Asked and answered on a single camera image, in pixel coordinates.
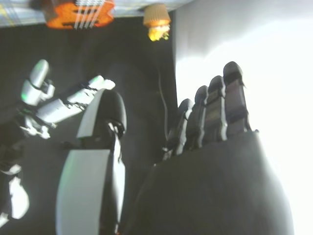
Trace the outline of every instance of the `plaid tablecloth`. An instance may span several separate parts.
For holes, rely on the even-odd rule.
[[[193,0],[115,0],[114,17],[141,16],[140,11],[152,3],[164,3],[169,11]],[[31,0],[0,0],[0,27],[27,24],[42,24],[45,18],[40,10],[35,10]]]

